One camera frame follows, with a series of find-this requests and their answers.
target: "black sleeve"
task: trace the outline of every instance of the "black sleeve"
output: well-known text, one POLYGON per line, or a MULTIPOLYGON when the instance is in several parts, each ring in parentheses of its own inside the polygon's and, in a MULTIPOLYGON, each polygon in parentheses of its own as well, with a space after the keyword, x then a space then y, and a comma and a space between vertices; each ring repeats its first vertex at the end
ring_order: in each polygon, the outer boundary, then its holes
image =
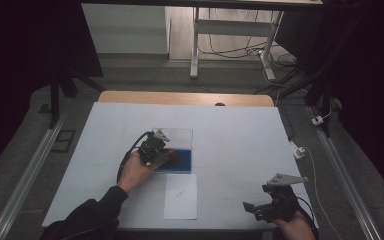
POLYGON ((49 225, 40 239, 111 239, 118 227, 121 205, 127 198, 123 189, 111 187, 99 202, 89 199, 64 221, 49 225))

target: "white plug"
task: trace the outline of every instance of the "white plug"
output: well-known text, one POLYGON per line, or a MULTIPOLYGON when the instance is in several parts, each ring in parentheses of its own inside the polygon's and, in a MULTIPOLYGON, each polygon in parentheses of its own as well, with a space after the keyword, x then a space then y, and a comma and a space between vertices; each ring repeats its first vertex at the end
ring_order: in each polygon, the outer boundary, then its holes
POLYGON ((294 154, 294 157, 296 159, 300 159, 300 158, 304 157, 304 152, 305 152, 304 148, 297 147, 297 145, 295 145, 295 143, 292 142, 292 140, 289 141, 289 143, 291 144, 292 153, 294 154))
POLYGON ((313 122, 314 126, 317 126, 317 125, 323 123, 323 118, 321 116, 317 116, 317 117, 311 119, 311 121, 313 122))

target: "white tabletop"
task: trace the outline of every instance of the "white tabletop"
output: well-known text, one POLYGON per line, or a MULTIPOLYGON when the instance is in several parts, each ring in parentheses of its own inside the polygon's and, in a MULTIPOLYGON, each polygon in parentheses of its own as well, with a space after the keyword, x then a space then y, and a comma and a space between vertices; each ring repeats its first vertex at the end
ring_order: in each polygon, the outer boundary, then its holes
MULTIPOLYGON (((154 128, 192 129, 196 220, 164 220, 165 174, 154 174, 122 206, 123 229, 264 229, 242 202, 271 202, 261 187, 276 173, 300 176, 277 108, 95 103, 43 222, 65 219, 115 185, 124 153, 154 128)), ((295 193, 308 201, 303 184, 295 193)))

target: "white paper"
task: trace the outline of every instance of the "white paper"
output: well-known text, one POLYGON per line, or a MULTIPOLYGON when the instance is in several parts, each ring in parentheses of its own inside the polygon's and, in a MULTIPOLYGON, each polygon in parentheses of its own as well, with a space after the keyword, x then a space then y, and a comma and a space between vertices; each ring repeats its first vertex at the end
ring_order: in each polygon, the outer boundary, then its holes
POLYGON ((168 174, 164 219, 197 219, 195 174, 168 174))

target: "hand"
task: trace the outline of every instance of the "hand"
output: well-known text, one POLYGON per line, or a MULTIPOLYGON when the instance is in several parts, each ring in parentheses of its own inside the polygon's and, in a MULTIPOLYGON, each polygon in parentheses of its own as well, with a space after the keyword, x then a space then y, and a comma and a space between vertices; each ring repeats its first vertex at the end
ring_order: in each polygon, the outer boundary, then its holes
POLYGON ((279 227, 287 240, 315 239, 307 219, 299 211, 295 212, 292 220, 289 222, 282 219, 276 219, 273 223, 279 227))
POLYGON ((123 172, 117 185, 129 193, 136 186, 144 182, 160 165, 161 163, 153 163, 145 166, 140 160, 139 153, 135 151, 130 154, 129 159, 124 164, 123 172))

